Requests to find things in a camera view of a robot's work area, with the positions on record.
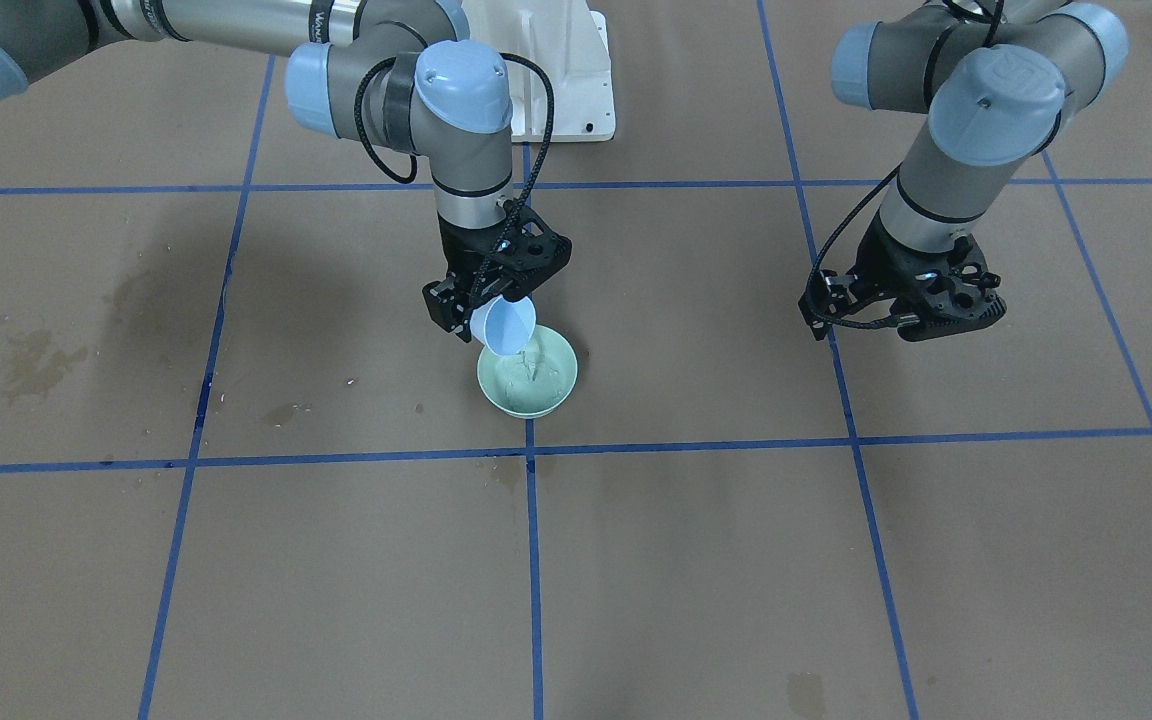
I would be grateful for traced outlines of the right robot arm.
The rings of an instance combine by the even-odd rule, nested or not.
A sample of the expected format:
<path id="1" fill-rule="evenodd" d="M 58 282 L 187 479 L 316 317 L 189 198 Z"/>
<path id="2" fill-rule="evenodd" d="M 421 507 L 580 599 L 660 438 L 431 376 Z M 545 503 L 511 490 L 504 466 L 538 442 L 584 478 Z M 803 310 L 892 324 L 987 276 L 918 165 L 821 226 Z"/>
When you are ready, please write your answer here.
<path id="1" fill-rule="evenodd" d="M 0 101 L 116 41 L 200 41 L 283 56 L 301 126 L 361 142 L 392 181 L 420 158 L 435 187 L 447 273 L 425 286 L 448 332 L 492 300 L 525 300 L 571 258 L 570 240 L 511 199 L 509 65 L 473 40 L 458 1 L 0 1 Z"/>

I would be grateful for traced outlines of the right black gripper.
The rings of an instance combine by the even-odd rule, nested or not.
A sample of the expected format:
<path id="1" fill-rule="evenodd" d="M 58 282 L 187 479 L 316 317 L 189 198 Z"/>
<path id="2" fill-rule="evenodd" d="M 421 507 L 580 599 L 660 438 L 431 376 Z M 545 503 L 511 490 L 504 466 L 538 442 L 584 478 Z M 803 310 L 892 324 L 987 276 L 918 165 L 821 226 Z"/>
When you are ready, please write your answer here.
<path id="1" fill-rule="evenodd" d="M 447 274 L 468 287 L 476 306 L 529 296 L 571 259 L 570 238 L 553 232 L 525 202 L 503 200 L 506 217 L 485 228 L 439 220 Z"/>

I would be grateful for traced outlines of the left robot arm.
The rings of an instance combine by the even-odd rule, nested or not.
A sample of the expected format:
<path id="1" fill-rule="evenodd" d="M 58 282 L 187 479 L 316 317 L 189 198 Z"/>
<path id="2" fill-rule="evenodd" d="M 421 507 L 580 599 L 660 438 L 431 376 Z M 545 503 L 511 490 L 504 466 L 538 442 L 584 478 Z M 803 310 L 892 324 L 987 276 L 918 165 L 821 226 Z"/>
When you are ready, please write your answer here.
<path id="1" fill-rule="evenodd" d="M 799 313 L 817 340 L 833 328 L 895 329 L 920 342 L 983 331 L 1006 302 L 973 227 L 1029 158 L 1126 67 L 1123 20 L 1085 1 L 924 1 L 896 22 L 846 29 L 831 59 L 838 100 L 923 115 L 854 264 L 814 256 Z"/>

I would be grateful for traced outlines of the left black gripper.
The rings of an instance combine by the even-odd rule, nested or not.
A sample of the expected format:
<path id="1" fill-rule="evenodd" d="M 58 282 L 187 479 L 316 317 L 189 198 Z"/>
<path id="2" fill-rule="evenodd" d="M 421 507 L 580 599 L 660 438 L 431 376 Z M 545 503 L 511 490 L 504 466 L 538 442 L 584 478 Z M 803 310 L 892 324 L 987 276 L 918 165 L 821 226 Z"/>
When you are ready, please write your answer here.
<path id="1" fill-rule="evenodd" d="M 955 234 L 950 249 L 924 252 L 902 245 L 876 218 L 861 238 L 851 275 L 858 278 L 852 313 L 890 301 L 890 314 L 914 316 L 897 327 L 908 342 L 983 331 L 1007 311 L 998 291 L 1001 276 L 990 272 L 972 233 Z"/>

